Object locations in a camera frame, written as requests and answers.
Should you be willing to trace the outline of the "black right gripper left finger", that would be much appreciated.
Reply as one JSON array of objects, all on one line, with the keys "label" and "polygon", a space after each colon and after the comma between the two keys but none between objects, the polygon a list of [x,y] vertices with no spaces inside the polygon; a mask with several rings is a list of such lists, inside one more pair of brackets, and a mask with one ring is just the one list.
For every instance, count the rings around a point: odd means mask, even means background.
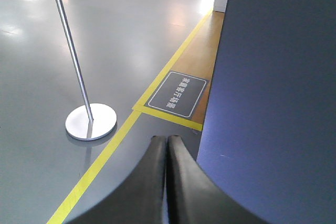
[{"label": "black right gripper left finger", "polygon": [[166,137],[153,136],[130,175],[106,198],[69,223],[162,223]]}]

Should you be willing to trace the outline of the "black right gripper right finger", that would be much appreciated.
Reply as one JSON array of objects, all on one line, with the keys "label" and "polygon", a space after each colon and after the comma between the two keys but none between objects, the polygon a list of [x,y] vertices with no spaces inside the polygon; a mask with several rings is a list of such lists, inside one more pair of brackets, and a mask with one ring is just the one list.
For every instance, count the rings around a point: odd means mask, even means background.
[{"label": "black right gripper right finger", "polygon": [[214,184],[178,135],[167,140],[166,190],[169,223],[266,223]]}]

